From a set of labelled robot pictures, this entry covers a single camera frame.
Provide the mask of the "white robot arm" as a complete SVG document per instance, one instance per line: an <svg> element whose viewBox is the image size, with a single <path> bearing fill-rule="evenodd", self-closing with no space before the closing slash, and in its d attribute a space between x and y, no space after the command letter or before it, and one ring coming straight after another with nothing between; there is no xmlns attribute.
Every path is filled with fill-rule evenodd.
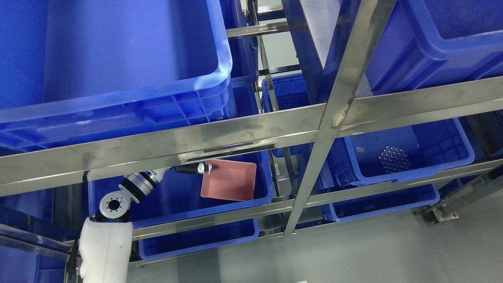
<svg viewBox="0 0 503 283"><path fill-rule="evenodd" d="M160 184L165 172L162 168L124 176L118 189L99 201L95 218L84 221L78 241L79 277L84 283L127 281L133 233L128 219L131 203L144 200Z"/></svg>

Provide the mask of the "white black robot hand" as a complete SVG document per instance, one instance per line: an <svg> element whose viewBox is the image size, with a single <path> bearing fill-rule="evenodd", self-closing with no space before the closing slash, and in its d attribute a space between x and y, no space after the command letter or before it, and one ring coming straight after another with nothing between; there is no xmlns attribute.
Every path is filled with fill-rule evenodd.
<svg viewBox="0 0 503 283"><path fill-rule="evenodd" d="M175 172L183 174L203 175L205 173L210 173L213 170L219 169L219 165L212 165L207 162L192 163L192 164L177 165L174 167L144 171L140 172L140 175L143 176L147 181L152 181L154 185L157 185L162 181L165 172L167 172L170 169L174 169Z"/></svg>

